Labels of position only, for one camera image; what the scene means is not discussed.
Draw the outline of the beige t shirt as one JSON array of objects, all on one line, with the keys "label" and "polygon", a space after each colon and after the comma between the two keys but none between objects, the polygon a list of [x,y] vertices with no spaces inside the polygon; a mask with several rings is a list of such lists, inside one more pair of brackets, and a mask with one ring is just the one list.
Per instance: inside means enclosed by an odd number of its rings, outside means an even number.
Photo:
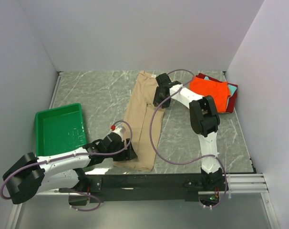
[{"label": "beige t shirt", "polygon": [[124,116],[124,120],[132,129],[132,147],[137,154],[137,159],[113,162],[115,167],[128,167],[142,171],[153,169],[155,151],[150,141],[149,125],[155,111],[153,100],[156,88],[156,79],[150,73],[140,71]]}]

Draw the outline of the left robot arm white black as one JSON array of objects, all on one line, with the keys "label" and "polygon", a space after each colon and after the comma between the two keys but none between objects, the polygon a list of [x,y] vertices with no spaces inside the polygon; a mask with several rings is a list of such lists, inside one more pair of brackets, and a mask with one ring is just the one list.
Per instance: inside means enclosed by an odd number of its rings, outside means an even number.
[{"label": "left robot arm white black", "polygon": [[67,153],[40,157],[33,152],[27,153],[4,173],[0,196],[17,205],[50,189],[71,188],[81,192],[89,185],[82,169],[107,158],[124,162],[138,156],[132,140],[123,139],[123,135],[115,131]]}]

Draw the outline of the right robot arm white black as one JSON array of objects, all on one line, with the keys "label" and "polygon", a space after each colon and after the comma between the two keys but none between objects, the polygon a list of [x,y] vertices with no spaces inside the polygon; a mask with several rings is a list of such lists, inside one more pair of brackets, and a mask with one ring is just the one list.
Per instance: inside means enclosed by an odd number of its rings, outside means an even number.
[{"label": "right robot arm white black", "polygon": [[189,109],[190,124],[200,142],[201,156],[192,160],[201,160],[201,186],[213,190],[222,181],[222,166],[218,160],[217,131],[220,118],[212,96],[196,94],[178,81],[172,81],[163,73],[156,78],[157,88],[153,100],[156,107],[168,108],[174,99]]}]

